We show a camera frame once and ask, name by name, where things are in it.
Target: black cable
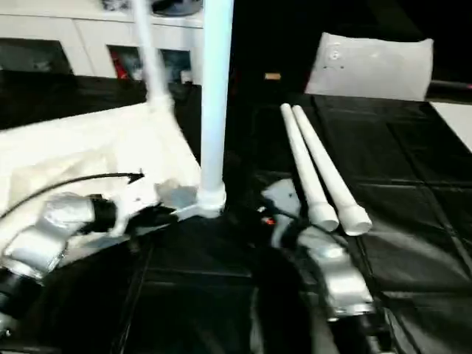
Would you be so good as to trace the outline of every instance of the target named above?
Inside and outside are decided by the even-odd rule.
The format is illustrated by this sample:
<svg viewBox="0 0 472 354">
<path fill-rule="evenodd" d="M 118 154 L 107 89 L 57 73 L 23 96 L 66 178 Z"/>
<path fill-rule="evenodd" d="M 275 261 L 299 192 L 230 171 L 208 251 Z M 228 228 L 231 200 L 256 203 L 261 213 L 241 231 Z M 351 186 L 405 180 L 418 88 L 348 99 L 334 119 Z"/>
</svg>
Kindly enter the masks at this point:
<svg viewBox="0 0 472 354">
<path fill-rule="evenodd" d="M 17 210 L 17 208 L 21 207 L 22 205 L 28 203 L 32 199 L 35 199 L 39 197 L 40 195 L 43 195 L 44 193 L 48 193 L 51 190 L 56 190 L 57 188 L 77 183 L 77 182 L 82 182 L 82 181 L 89 181 L 92 179 L 101 179 L 101 178 L 120 178 L 120 177 L 128 177 L 131 179 L 131 181 L 137 181 L 138 179 L 144 177 L 142 173 L 101 173 L 98 175 L 91 175 L 91 176 L 84 176 L 84 177 L 78 177 L 78 178 L 73 178 L 69 179 L 67 181 L 62 181 L 57 184 L 53 184 L 48 187 L 44 187 L 43 189 L 40 189 L 33 194 L 29 195 L 25 199 L 19 201 L 17 204 L 13 205 L 11 208 L 9 208 L 6 212 L 0 215 L 0 221 L 5 219 L 9 214 Z"/>
<path fill-rule="evenodd" d="M 271 208 L 273 211 L 275 211 L 277 214 L 281 214 L 281 215 L 284 215 L 298 223 L 300 223 L 301 225 L 306 225 L 306 226 L 312 226 L 314 227 L 315 229 L 319 230 L 320 232 L 323 232 L 324 234 L 326 235 L 329 235 L 331 237 L 331 239 L 336 242 L 338 245 L 340 245 L 341 247 L 343 247 L 344 249 L 347 248 L 347 241 L 342 238 L 342 237 L 337 237 L 336 235 L 334 235 L 333 233 L 331 232 L 327 232 L 325 230 L 323 230 L 321 227 L 319 227 L 318 225 L 312 223 L 311 221 L 309 220 L 306 220 L 304 218 L 301 218 L 299 217 L 298 215 L 295 215 L 295 214 L 292 214 L 290 212 L 286 212 L 285 210 L 282 210 L 278 207 L 275 206 L 275 204 L 270 200 L 270 199 L 266 199 L 264 198 L 266 202 L 270 202 L 270 206 L 268 206 L 266 204 L 266 207 L 269 207 Z"/>
</svg>

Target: cabinet door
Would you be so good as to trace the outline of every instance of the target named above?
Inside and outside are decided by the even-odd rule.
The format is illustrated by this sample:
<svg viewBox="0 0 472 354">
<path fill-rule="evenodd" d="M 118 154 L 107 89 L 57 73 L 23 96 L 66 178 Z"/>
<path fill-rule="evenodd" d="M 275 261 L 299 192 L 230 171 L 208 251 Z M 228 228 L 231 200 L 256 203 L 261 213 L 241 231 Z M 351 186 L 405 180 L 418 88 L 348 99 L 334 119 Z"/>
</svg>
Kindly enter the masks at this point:
<svg viewBox="0 0 472 354">
<path fill-rule="evenodd" d="M 138 47 L 138 39 L 132 23 L 77 20 L 88 56 L 96 76 L 117 77 L 110 56 L 110 47 Z M 201 53 L 203 30 L 201 28 L 153 25 L 154 45 L 158 49 L 189 52 L 192 78 L 201 84 Z"/>
<path fill-rule="evenodd" d="M 0 38 L 58 41 L 75 75 L 94 75 L 79 32 L 69 18 L 0 15 Z"/>
</svg>

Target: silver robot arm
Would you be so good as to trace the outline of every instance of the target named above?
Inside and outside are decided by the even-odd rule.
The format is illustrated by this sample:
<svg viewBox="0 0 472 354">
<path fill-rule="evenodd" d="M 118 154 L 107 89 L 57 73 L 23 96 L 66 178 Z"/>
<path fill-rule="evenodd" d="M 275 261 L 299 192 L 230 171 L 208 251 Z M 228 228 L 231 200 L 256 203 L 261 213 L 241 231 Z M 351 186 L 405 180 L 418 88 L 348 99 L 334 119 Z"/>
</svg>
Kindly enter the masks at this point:
<svg viewBox="0 0 472 354">
<path fill-rule="evenodd" d="M 36 223 L 21 230 L 0 258 L 0 334 L 12 330 L 37 299 L 43 278 L 62 260 L 70 238 L 98 218 L 113 226 L 116 213 L 113 202 L 72 193 L 44 204 Z"/>
</svg>

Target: white pvc pipe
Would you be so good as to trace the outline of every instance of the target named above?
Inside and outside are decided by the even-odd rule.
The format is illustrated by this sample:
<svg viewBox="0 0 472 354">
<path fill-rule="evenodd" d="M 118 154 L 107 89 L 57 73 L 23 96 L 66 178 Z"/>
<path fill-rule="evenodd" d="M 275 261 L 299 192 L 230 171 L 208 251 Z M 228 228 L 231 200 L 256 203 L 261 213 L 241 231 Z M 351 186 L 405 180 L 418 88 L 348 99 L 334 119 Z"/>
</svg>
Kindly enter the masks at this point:
<svg viewBox="0 0 472 354">
<path fill-rule="evenodd" d="M 315 225 L 331 232 L 339 225 L 334 208 L 326 200 L 325 192 L 319 182 L 310 154 L 303 142 L 300 129 L 296 125 L 294 114 L 289 104 L 280 106 L 288 140 L 294 155 L 296 168 L 302 182 L 308 203 L 308 217 Z"/>
<path fill-rule="evenodd" d="M 372 228 L 372 221 L 347 188 L 302 107 L 294 106 L 294 114 L 316 167 L 336 205 L 344 231 L 349 236 L 358 236 L 368 232 Z"/>
<path fill-rule="evenodd" d="M 205 0 L 198 204 L 207 217 L 218 216 L 226 203 L 223 155 L 232 17 L 233 0 Z"/>
<path fill-rule="evenodd" d="M 139 56 L 145 73 L 147 101 L 154 105 L 172 104 L 167 90 L 165 66 L 154 47 L 148 0 L 131 0 L 136 33 L 139 40 Z"/>
</svg>

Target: black tablecloth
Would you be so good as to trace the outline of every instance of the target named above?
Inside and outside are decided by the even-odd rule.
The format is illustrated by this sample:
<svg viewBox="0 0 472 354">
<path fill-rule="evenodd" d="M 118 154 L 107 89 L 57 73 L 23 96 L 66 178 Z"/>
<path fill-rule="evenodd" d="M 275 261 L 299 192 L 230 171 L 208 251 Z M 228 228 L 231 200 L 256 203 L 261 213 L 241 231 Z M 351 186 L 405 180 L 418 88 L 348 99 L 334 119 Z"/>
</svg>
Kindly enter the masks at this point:
<svg viewBox="0 0 472 354">
<path fill-rule="evenodd" d="M 20 81 L 28 78 L 29 84 Z M 141 102 L 115 80 L 0 77 L 3 128 Z M 200 91 L 174 88 L 196 156 Z M 335 353 L 316 281 L 278 251 L 248 247 L 232 206 L 294 177 L 278 106 L 300 104 L 374 227 L 348 237 L 399 353 L 472 353 L 472 157 L 428 103 L 262 93 L 233 97 L 227 122 L 229 211 L 193 218 L 54 273 L 0 347 L 63 353 L 249 353 L 255 306 L 267 353 Z"/>
</svg>

